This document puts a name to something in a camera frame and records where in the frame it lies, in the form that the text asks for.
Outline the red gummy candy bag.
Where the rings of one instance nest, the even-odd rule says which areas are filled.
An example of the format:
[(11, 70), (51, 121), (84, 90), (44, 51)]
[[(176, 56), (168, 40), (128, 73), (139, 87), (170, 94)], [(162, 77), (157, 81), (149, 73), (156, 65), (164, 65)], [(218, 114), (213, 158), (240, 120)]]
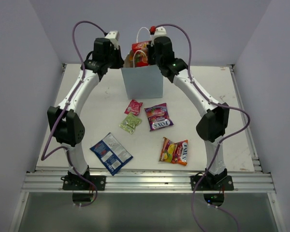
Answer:
[(131, 61), (132, 61), (132, 66), (134, 68), (144, 67), (144, 66), (149, 65), (148, 48), (147, 48), (148, 44), (149, 44), (149, 41), (137, 42), (137, 43), (132, 44)]

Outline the light blue paper bag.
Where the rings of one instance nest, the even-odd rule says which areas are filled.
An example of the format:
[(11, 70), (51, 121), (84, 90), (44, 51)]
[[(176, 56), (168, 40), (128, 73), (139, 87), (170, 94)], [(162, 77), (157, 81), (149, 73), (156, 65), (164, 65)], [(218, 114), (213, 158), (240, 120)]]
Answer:
[[(136, 36), (135, 43), (139, 41), (141, 30), (145, 29), (147, 33), (149, 29), (141, 27)], [(151, 43), (151, 35), (146, 40)], [(163, 97), (163, 77), (156, 65), (148, 65), (144, 67), (132, 66), (131, 61), (132, 50), (124, 59), (124, 66), (121, 69), (126, 94), (129, 100), (135, 99), (155, 99)]]

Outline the red small snack packet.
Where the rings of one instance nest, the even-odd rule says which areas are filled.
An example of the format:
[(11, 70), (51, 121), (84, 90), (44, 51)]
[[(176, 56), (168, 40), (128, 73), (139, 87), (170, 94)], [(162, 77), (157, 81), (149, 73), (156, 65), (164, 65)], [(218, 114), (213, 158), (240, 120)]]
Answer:
[(138, 116), (141, 110), (143, 103), (142, 102), (138, 102), (136, 100), (131, 100), (128, 107), (125, 110), (125, 114), (129, 114), (132, 113), (135, 116)]

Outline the purple Fox's candy bag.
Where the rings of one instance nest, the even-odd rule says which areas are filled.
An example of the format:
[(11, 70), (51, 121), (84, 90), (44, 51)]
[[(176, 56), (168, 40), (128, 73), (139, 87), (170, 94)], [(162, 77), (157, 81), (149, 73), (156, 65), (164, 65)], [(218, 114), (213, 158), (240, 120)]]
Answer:
[(148, 107), (144, 110), (149, 123), (150, 131), (160, 130), (174, 124), (170, 119), (167, 103)]

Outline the green small snack packet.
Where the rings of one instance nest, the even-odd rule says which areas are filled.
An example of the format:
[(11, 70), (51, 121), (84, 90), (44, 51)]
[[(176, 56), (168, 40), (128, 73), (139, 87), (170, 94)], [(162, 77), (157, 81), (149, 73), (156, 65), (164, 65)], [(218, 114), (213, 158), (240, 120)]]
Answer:
[(119, 124), (119, 127), (129, 134), (133, 134), (137, 126), (142, 123), (142, 120), (135, 116), (133, 113), (129, 113), (125, 119)]

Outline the blue white snack bag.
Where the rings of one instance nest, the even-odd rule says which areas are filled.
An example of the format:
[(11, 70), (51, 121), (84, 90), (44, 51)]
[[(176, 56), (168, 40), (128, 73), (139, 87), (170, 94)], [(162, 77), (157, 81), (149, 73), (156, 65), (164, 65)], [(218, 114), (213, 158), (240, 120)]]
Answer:
[(133, 156), (111, 133), (92, 146), (90, 151), (97, 156), (112, 176), (133, 159)]

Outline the orange Fox's candy bag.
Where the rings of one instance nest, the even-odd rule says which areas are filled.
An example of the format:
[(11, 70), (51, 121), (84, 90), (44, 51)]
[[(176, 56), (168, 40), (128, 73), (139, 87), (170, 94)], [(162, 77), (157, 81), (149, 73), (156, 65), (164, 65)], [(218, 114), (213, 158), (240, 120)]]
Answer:
[(172, 164), (187, 165), (188, 140), (173, 142), (164, 137), (159, 161)]

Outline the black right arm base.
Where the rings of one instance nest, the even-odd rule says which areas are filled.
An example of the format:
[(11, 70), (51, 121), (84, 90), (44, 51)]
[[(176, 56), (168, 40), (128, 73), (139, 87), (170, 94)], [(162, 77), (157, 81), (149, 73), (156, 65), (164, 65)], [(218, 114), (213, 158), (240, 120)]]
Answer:
[[(202, 178), (203, 173), (197, 173), (195, 175), (190, 176), (190, 185), (191, 189), (194, 190), (198, 181)], [(219, 190), (226, 190), (232, 191), (234, 190), (233, 180), (230, 175), (227, 175), (220, 181), (214, 180), (207, 174), (201, 182), (196, 187), (196, 191), (219, 191)]]

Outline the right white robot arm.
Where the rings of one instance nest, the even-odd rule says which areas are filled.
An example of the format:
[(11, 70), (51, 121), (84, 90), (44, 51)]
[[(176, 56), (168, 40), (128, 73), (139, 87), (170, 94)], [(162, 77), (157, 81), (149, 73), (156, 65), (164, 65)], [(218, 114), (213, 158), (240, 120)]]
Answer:
[(161, 74), (182, 90), (199, 112), (201, 120), (196, 126), (196, 131), (205, 143), (205, 183), (210, 189), (218, 189), (227, 177), (220, 140), (224, 138), (228, 126), (228, 105), (224, 103), (219, 106), (218, 101), (210, 98), (205, 90), (197, 89), (196, 78), (192, 77), (187, 63), (175, 57), (169, 37), (159, 36), (152, 39), (147, 47), (150, 64), (156, 64)]

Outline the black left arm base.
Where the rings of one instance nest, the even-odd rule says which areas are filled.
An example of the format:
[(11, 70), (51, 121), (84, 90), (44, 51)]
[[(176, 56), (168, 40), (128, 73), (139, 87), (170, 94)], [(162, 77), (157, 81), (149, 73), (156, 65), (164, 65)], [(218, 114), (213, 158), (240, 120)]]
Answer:
[(68, 172), (67, 175), (62, 176), (63, 190), (93, 190), (100, 191), (105, 190), (106, 176), (105, 175), (91, 175), (89, 171), (86, 171), (83, 175), (78, 176)]

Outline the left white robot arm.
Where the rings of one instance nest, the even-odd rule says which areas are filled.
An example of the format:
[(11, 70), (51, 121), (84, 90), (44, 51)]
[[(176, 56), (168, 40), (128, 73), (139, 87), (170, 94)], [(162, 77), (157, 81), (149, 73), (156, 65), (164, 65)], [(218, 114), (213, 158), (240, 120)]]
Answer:
[(88, 170), (82, 149), (85, 127), (80, 114), (90, 93), (107, 71), (120, 69), (123, 64), (116, 33), (112, 31), (104, 38), (97, 38), (67, 96), (58, 106), (51, 106), (47, 111), (51, 136), (65, 150), (69, 171), (76, 175), (73, 183), (81, 190), (90, 186), (91, 178), (85, 174)]

